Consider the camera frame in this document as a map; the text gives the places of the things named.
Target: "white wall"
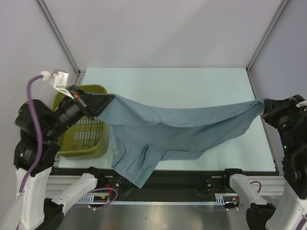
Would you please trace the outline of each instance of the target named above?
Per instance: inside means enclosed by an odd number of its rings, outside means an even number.
[[[245,68],[280,2],[46,0],[80,68]]]
[[[295,94],[307,98],[307,1],[292,0],[251,72],[257,97],[283,99]],[[279,135],[268,129],[281,166]]]
[[[2,0],[0,7],[0,223],[14,200],[13,166],[19,130],[14,125],[19,107],[27,101],[26,84],[42,70],[73,73],[34,0]],[[54,90],[34,84],[33,96],[51,103]]]

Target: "white bracket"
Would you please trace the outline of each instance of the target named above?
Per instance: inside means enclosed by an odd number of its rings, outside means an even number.
[[[245,207],[250,207],[252,203],[256,205],[266,205],[268,203],[257,193],[245,175],[232,175],[230,177],[230,187],[238,194]]]
[[[47,71],[42,71],[41,74],[44,76],[44,81],[49,81],[50,85],[57,90],[58,92],[61,92],[62,94],[74,99],[74,97],[71,95],[71,93],[67,90],[67,84],[68,84],[68,77],[69,73],[56,70],[54,73],[49,73]]]
[[[65,215],[68,210],[80,200],[81,197],[95,189],[96,186],[97,179],[89,173],[83,173],[78,181],[69,186],[61,194],[55,196],[52,199],[52,202],[58,205],[63,204],[64,207],[62,212]]]

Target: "olive green basket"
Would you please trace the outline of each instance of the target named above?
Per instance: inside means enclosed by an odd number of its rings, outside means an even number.
[[[101,85],[81,85],[79,88],[85,92],[106,93],[106,89]],[[51,107],[53,111],[64,97],[65,95],[60,92],[56,94]],[[61,149],[58,155],[81,158],[102,157],[109,143],[106,130],[106,124],[102,121],[91,121],[86,116],[82,117],[59,138],[58,145]]]

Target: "gray-blue shirt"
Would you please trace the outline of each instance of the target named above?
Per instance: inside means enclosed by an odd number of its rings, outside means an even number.
[[[99,119],[111,125],[117,148],[112,167],[142,188],[159,161],[196,159],[206,150],[244,134],[263,113],[263,101],[167,109],[115,95]]]

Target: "white connector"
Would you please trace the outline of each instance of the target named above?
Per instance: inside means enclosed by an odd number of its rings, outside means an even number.
[[[69,73],[56,70],[54,73],[49,73],[48,71],[42,71],[44,81],[49,81],[50,85],[62,94],[74,99],[74,97],[67,90]]]
[[[51,78],[51,73],[48,71],[42,71],[40,72],[41,75],[43,75],[43,80],[48,81]]]

